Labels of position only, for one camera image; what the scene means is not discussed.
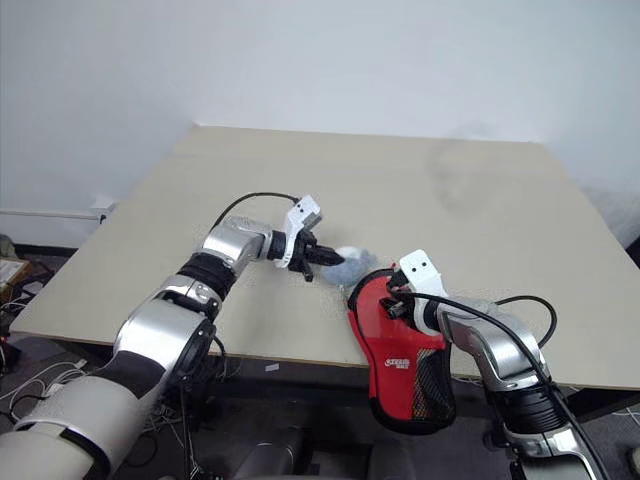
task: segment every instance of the silver robot arm segment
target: silver robot arm segment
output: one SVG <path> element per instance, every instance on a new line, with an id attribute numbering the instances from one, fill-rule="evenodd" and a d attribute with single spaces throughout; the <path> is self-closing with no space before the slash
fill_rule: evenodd
<path id="1" fill-rule="evenodd" d="M 319 217 L 319 210 L 313 215 Z M 307 262 L 343 261 L 316 245 L 308 230 L 288 238 L 269 225 L 237 217 L 214 227 L 179 272 L 125 321 L 107 365 L 73 380 L 0 436 L 3 474 L 110 477 L 165 387 L 188 381 L 208 354 L 213 321 L 248 263 L 278 260 L 285 251 L 293 252 L 288 268 L 307 270 L 308 280 Z"/>
<path id="2" fill-rule="evenodd" d="M 417 295 L 436 295 L 447 299 L 440 273 L 424 250 L 416 250 L 401 258 L 388 286 L 392 288 L 392 295 L 393 288 L 401 288 Z M 416 330 L 425 335 L 442 333 L 448 342 L 473 356 L 487 397 L 502 422 L 504 437 L 518 455 L 518 461 L 512 465 L 514 479 L 604 478 L 590 449 L 513 338 L 486 319 L 442 302 L 431 310 L 435 310 L 435 318 L 427 318 L 429 300 L 419 297 L 413 300 L 414 309 L 408 314 Z M 490 301 L 448 300 L 489 315 L 508 327 L 529 350 L 544 377 L 550 379 L 549 368 L 538 343 L 521 320 L 501 311 Z"/>
<path id="3" fill-rule="evenodd" d="M 456 301 L 486 313 L 515 332 L 549 376 L 535 338 L 524 323 L 484 300 Z M 602 480 L 587 445 L 548 396 L 529 360 L 501 329 L 440 304 L 440 329 L 448 341 L 471 354 L 503 421 L 504 435 L 518 455 L 514 478 L 526 480 Z"/>

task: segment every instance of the white cable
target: white cable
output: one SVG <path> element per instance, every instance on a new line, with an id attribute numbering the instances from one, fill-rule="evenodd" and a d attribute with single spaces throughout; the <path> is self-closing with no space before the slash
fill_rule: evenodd
<path id="1" fill-rule="evenodd" d="M 41 385 L 42 389 L 40 390 L 40 395 L 38 395 L 39 397 L 44 396 L 44 392 L 47 389 L 47 385 L 39 378 L 31 379 L 28 383 L 23 383 L 18 387 L 18 389 L 15 391 L 15 393 L 11 397 L 11 400 L 9 401 L 9 412 L 11 412 L 11 416 L 16 422 L 20 420 L 20 417 L 18 417 L 15 413 L 13 413 L 13 402 L 15 402 L 15 399 L 18 396 L 18 393 L 20 393 L 22 390 L 24 390 L 26 387 L 28 387 L 32 383 L 38 383 Z"/>
<path id="2" fill-rule="evenodd" d="M 184 443 L 182 443 L 182 440 L 180 440 L 180 436 L 178 435 L 178 432 L 176 432 L 176 428 L 173 426 L 173 423 L 169 423 L 167 425 L 169 425 L 169 428 L 171 428 L 171 430 L 173 431 L 173 434 L 175 435 L 176 440 L 178 441 L 180 446 L 184 448 Z"/>
<path id="3" fill-rule="evenodd" d="M 227 379 L 235 377 L 240 372 L 240 369 L 242 368 L 243 363 L 244 363 L 244 357 L 240 359 L 240 363 L 238 364 L 236 369 L 233 371 L 233 373 L 231 375 L 227 375 Z"/>
<path id="4" fill-rule="evenodd" d="M 193 440 L 191 439 L 191 430 L 187 429 L 187 437 L 189 438 L 189 451 L 191 452 L 191 464 L 193 465 L 193 470 L 191 471 L 191 478 L 200 471 L 200 465 L 196 462 L 196 457 L 193 454 Z"/>
<path id="5" fill-rule="evenodd" d="M 627 412 L 629 412 L 629 415 L 631 415 L 631 420 L 633 420 L 633 423 L 640 427 L 640 420 L 636 418 L 636 415 L 638 415 L 638 413 L 632 412 L 630 408 L 627 408 Z"/>
<path id="6" fill-rule="evenodd" d="M 22 302 L 19 302 L 19 301 L 17 301 L 17 300 L 14 300 L 14 301 L 12 301 L 12 302 L 3 303 L 3 304 L 2 304 L 2 307 L 0 307 L 0 308 L 4 309 L 5 307 L 10 307 L 11 305 L 18 305 L 18 306 L 20 306 L 20 307 L 22 307 L 22 308 L 24 308 L 24 307 L 26 307 L 26 306 L 27 306 L 27 304 L 26 304 L 26 303 L 22 303 Z"/>
<path id="7" fill-rule="evenodd" d="M 51 370 L 52 368 L 55 367 L 59 367 L 61 365 L 71 365 L 73 368 L 76 368 L 76 364 L 72 363 L 72 362 L 59 362 L 59 363 L 54 363 L 53 365 L 49 365 L 47 368 L 45 368 L 44 370 L 36 373 L 33 377 L 31 377 L 29 380 L 27 380 L 26 382 L 24 382 L 22 385 L 20 385 L 19 387 L 14 388 L 13 390 L 11 390 L 9 393 L 5 393 L 3 396 L 0 397 L 0 401 L 9 398 L 10 396 L 12 396 L 15 392 L 18 392 L 22 389 L 22 387 L 24 387 L 25 385 L 31 383 L 32 380 L 35 380 L 36 378 L 38 378 L 40 375 L 42 375 L 43 373 L 48 372 L 49 370 Z"/>
<path id="8" fill-rule="evenodd" d="M 71 370 L 62 372 L 56 378 L 51 380 L 51 382 L 49 382 L 49 386 L 47 387 L 47 390 L 45 391 L 44 396 L 45 397 L 49 396 L 49 391 L 51 390 L 51 387 L 53 387 L 56 383 L 65 384 L 68 381 L 73 380 L 73 376 L 75 375 L 79 375 L 80 377 L 83 377 L 87 375 L 87 372 L 85 372 L 84 370 L 80 370 L 79 368 L 72 368 Z"/>
<path id="9" fill-rule="evenodd" d="M 7 357 L 5 357 L 4 355 L 4 348 L 2 348 L 1 342 L 0 342 L 0 357 L 2 357 L 2 368 L 0 368 L 0 377 L 1 377 L 7 368 Z"/>
<path id="10" fill-rule="evenodd" d="M 471 379 L 467 379 L 467 378 L 457 378 L 457 377 L 451 377 L 453 378 L 456 382 L 460 382 L 460 383 L 470 383 L 472 385 L 475 385 L 476 387 L 481 387 L 482 386 L 482 382 L 479 380 L 471 380 Z"/>
<path id="11" fill-rule="evenodd" d="M 638 420 L 636 417 L 640 417 L 640 412 L 634 412 L 632 411 L 630 408 L 625 408 L 625 412 L 616 412 L 616 413 L 612 413 L 611 415 L 615 416 L 615 417 L 631 417 L 631 420 L 633 420 L 633 423 L 635 423 L 636 425 L 638 425 L 640 427 L 640 420 Z"/>
<path id="12" fill-rule="evenodd" d="M 143 432 L 157 432 L 157 431 L 160 431 L 160 429 L 165 425 L 175 425 L 176 423 L 182 422 L 182 420 L 180 419 L 176 419 L 176 420 L 164 419 L 164 420 L 161 420 L 159 423 L 156 423 L 151 418 L 149 418 L 149 421 L 151 422 L 151 426 L 146 427 L 143 430 Z"/>

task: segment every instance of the beige table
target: beige table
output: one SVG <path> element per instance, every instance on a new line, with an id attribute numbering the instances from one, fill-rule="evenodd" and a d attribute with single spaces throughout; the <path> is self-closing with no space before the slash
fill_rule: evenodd
<path id="1" fill-rule="evenodd" d="M 640 274 L 559 162 L 531 143 L 194 128 L 13 330 L 111 343 L 219 212 L 255 190 L 311 193 L 321 243 L 365 247 L 383 266 L 424 248 L 451 294 L 547 298 L 559 314 L 544 348 L 557 381 L 640 388 Z M 288 208 L 256 199 L 234 213 L 280 227 Z M 539 338 L 544 309 L 513 308 Z M 339 292 L 270 263 L 247 269 L 217 324 L 230 354 L 365 363 Z M 452 370 L 475 367 L 454 352 Z"/>

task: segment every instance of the black rubber joint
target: black rubber joint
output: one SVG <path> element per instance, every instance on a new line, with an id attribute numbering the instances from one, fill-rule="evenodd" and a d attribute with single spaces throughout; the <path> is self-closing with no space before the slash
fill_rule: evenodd
<path id="1" fill-rule="evenodd" d="M 222 259 L 208 253 L 194 253 L 178 275 L 198 280 L 212 288 L 224 300 L 236 281 L 236 275 Z"/>
<path id="2" fill-rule="evenodd" d="M 271 246 L 267 252 L 267 259 L 279 260 L 284 256 L 285 249 L 287 247 L 287 236 L 283 232 L 278 230 L 273 231 L 271 238 Z"/>
<path id="3" fill-rule="evenodd" d="M 506 427 L 513 433 L 542 433 L 560 428 L 565 423 L 544 385 L 495 392 L 493 400 Z"/>

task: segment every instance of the gray floor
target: gray floor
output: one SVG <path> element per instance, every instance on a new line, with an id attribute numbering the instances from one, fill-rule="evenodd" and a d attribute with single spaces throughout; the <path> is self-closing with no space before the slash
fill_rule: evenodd
<path id="1" fill-rule="evenodd" d="M 42 339 L 23 339 L 19 342 L 24 355 L 16 373 L 2 379 L 0 394 L 21 384 L 47 365 L 60 361 L 76 361 L 80 357 L 65 352 L 57 344 Z M 233 360 L 234 370 L 239 361 Z M 254 378 L 264 373 L 267 362 L 243 362 L 237 376 Z M 275 372 L 279 378 L 317 377 L 324 367 L 280 364 Z M 45 374 L 51 380 L 60 370 Z M 340 383 L 353 375 L 344 370 Z M 366 375 L 355 374 L 357 382 Z M 481 398 L 478 387 L 456 384 L 458 398 Z M 17 409 L 19 415 L 33 407 L 25 400 Z M 223 400 L 211 407 L 215 415 L 198 432 L 193 441 L 197 461 L 217 476 L 228 477 L 250 449 L 259 441 L 269 438 L 274 429 L 286 426 L 302 427 L 307 436 L 318 446 L 311 459 L 310 472 L 320 475 L 363 478 L 366 471 L 370 445 L 385 438 L 399 439 L 407 446 L 419 478 L 424 479 L 508 479 L 506 452 L 491 452 L 482 445 L 482 434 L 487 421 L 479 418 L 458 417 L 448 429 L 427 437 L 409 437 L 393 434 L 382 428 L 372 417 L 366 405 L 360 407 L 332 407 L 296 403 L 286 400 Z M 6 411 L 6 401 L 0 402 Z M 10 424 L 0 420 L 0 432 L 6 432 Z M 640 445 L 640 428 L 629 417 L 607 416 L 586 424 L 585 428 L 598 447 L 612 478 L 632 480 L 626 453 Z M 182 448 L 173 432 L 163 428 L 157 435 L 158 452 L 144 469 L 123 465 L 116 473 L 118 480 L 157 479 L 164 475 L 182 478 Z M 149 439 L 142 438 L 134 447 L 129 460 L 144 461 L 151 449 Z"/>

